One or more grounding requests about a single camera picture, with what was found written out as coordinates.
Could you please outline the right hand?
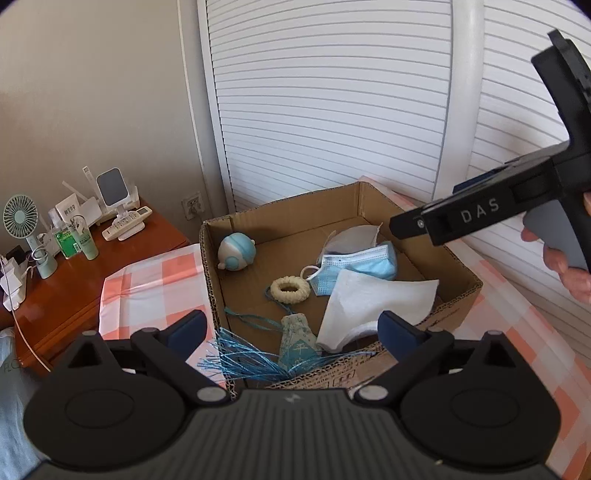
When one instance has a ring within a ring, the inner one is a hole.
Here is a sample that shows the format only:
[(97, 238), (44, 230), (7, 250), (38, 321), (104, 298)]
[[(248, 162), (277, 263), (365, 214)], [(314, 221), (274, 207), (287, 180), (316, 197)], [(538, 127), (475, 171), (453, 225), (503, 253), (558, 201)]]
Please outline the right hand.
[(591, 276), (588, 272), (570, 268), (566, 255), (556, 249), (544, 246), (543, 261), (547, 268), (557, 273), (563, 286), (577, 301), (589, 304), (591, 295)]

